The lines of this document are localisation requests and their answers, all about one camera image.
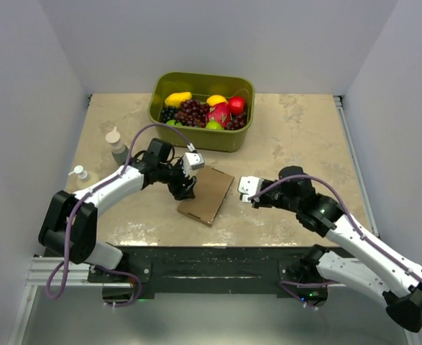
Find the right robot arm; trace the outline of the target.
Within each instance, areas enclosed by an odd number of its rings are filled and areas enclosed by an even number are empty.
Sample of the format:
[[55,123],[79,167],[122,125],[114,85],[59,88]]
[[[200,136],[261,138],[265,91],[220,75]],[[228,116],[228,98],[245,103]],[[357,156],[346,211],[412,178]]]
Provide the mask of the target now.
[[282,288],[343,284],[379,303],[405,330],[422,330],[422,266],[361,225],[326,181],[289,166],[279,172],[277,180],[242,177],[238,191],[241,201],[253,208],[293,212],[303,228],[352,255],[346,259],[314,245],[286,271],[293,278],[281,280]]

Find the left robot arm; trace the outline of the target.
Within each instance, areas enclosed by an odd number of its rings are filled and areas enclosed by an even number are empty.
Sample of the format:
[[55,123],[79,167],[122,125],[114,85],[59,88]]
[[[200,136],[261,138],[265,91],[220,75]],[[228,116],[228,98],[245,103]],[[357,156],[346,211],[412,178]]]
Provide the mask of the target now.
[[50,201],[38,242],[65,262],[104,267],[112,281],[125,280],[129,264],[123,260],[123,251],[96,239],[98,218],[154,183],[165,184],[177,201],[194,198],[197,180],[192,172],[205,165],[204,158],[193,145],[178,159],[170,157],[173,152],[171,143],[154,138],[146,150],[107,178],[74,193],[57,192]]

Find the brown cardboard express box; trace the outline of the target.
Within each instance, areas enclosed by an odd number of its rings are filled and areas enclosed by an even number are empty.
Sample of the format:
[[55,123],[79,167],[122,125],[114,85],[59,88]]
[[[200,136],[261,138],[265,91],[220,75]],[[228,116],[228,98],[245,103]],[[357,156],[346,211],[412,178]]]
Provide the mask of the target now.
[[206,226],[212,226],[214,219],[234,182],[234,176],[213,167],[204,167],[197,174],[193,188],[194,199],[181,201],[178,213]]

